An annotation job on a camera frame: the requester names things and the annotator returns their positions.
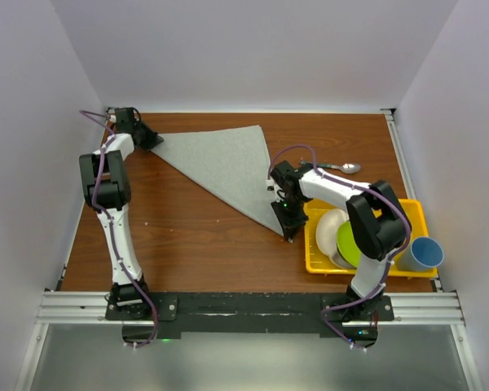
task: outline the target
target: yellow plastic dish rack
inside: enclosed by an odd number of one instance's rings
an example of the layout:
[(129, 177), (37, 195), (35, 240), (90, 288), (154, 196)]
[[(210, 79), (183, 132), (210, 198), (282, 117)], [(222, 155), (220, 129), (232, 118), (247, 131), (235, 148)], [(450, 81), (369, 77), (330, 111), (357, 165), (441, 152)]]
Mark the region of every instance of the yellow plastic dish rack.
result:
[[(417, 200), (399, 201), (407, 214), (407, 218), (409, 218), (409, 221), (412, 224), (411, 239), (413, 240), (418, 236), (429, 236), (421, 203)], [(312, 200), (304, 205), (304, 212), (309, 218), (304, 227), (306, 270), (308, 270), (310, 273), (322, 275), (354, 275), (355, 269), (342, 269), (341, 267), (335, 265), (329, 260), (328, 256), (322, 254), (322, 252), (319, 251), (319, 247), (317, 247), (317, 241), (315, 238), (317, 224), (319, 223), (322, 215), (330, 209), (335, 209), (335, 207), (321, 200)], [(431, 279), (437, 275), (438, 270), (436, 267), (427, 271), (399, 270), (398, 267), (400, 255), (402, 254), (395, 257), (395, 264), (391, 266), (390, 276)]]

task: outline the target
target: silver spoon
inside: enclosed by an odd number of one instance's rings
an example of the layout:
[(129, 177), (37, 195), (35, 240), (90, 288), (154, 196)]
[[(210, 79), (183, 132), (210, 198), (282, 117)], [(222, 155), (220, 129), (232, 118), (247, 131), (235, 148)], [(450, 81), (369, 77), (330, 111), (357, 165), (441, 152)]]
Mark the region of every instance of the silver spoon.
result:
[[(310, 161), (301, 160), (301, 165), (311, 163)], [(317, 167), (320, 169), (338, 169), (344, 174), (355, 174), (360, 171), (360, 164), (358, 163), (345, 163), (344, 165), (329, 165), (327, 163), (319, 163)]]

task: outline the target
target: triangular gray towel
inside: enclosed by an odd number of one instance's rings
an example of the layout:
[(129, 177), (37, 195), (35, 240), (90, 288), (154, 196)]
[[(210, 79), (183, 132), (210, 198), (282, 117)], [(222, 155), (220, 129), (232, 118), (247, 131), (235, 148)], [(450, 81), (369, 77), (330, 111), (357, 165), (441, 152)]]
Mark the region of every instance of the triangular gray towel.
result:
[(260, 126), (160, 134), (152, 151), (245, 216), (282, 235), (267, 191), (270, 155)]

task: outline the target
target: brown wooden surface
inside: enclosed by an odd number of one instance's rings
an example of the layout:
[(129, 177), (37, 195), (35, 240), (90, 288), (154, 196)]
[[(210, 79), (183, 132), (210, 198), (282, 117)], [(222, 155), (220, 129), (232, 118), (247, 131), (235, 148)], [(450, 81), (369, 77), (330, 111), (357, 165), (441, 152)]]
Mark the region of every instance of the brown wooden surface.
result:
[[(384, 178), (405, 198), (382, 115), (145, 114), (159, 133), (260, 125), (271, 156), (295, 143), (312, 145), (319, 161), (358, 162), (354, 180)], [(286, 153), (295, 165), (304, 150)], [(126, 160), (132, 186), (130, 229), (152, 291), (344, 292), (349, 276), (310, 275), (304, 238), (293, 244), (246, 218), (151, 152)], [(63, 281), (66, 291), (108, 291), (111, 270), (104, 234), (84, 208)], [(429, 292), (428, 279), (390, 278), (389, 292)]]

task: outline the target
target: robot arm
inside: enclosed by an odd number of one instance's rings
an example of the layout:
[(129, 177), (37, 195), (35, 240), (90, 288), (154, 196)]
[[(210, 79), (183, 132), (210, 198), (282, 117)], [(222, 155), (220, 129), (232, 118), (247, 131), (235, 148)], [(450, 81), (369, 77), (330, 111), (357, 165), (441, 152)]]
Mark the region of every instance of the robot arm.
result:
[[(402, 206), (387, 182), (360, 183), (325, 172), (323, 174), (352, 186), (347, 187), (323, 178), (313, 170), (311, 164), (294, 169), (287, 161), (283, 161), (271, 171), (275, 184), (269, 190), (276, 193), (276, 200), (271, 206), (279, 219), (284, 237), (291, 241), (306, 224), (308, 217), (302, 207), (314, 198), (347, 211), (355, 242), (361, 251), (359, 267), (349, 291), (353, 291), (355, 298), (365, 298), (375, 289), (378, 289), (378, 294), (383, 289), (380, 282), (385, 273), (387, 258), (403, 243), (406, 230), (402, 220), (389, 207), (354, 186), (371, 188), (389, 200), (405, 216)], [(374, 209), (381, 210), (381, 216), (375, 217)]]
[[(117, 133), (110, 135), (104, 144), (102, 173), (99, 173), (100, 150), (80, 156), (81, 182), (86, 204), (97, 213), (107, 240), (112, 265), (109, 305), (123, 307), (127, 313), (143, 317), (149, 308), (131, 280), (146, 293), (148, 287), (135, 256), (130, 234), (131, 193), (124, 160), (135, 147), (148, 150), (162, 142), (163, 138), (152, 132), (141, 120), (135, 120), (132, 108), (117, 109), (116, 124)], [(101, 182), (93, 204), (93, 193), (99, 175)]]

